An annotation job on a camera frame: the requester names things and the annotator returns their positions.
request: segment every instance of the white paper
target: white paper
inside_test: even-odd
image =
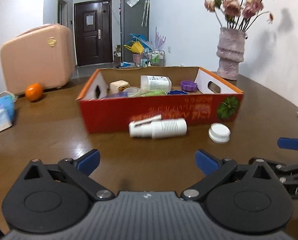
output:
[[[87,26],[93,25],[93,15],[88,15],[86,18],[87,18]]]

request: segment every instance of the yellow item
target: yellow item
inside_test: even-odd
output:
[[[133,41],[133,45],[131,47],[128,45],[123,45],[123,46],[126,47],[131,52],[137,53],[137,54],[142,54],[144,50],[144,47],[138,41],[137,42]]]

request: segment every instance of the red cardboard box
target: red cardboard box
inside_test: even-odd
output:
[[[181,81],[194,81],[198,91],[189,95],[104,98],[111,82],[124,80],[131,87],[140,87],[141,75],[167,76],[172,82],[172,90],[180,89]],[[162,119],[183,117],[188,125],[232,121],[237,116],[243,95],[240,89],[201,67],[147,67],[98,69],[77,101],[88,132],[96,133],[127,131],[131,121],[157,114],[162,114]]]

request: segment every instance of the pink suitcase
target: pink suitcase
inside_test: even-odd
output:
[[[65,85],[74,70],[72,32],[44,25],[5,43],[0,50],[7,90],[19,95],[40,83],[44,89]]]

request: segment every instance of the flower vase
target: flower vase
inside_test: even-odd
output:
[[[245,33],[243,31],[220,28],[217,56],[217,75],[228,80],[237,80],[239,63],[243,62]]]

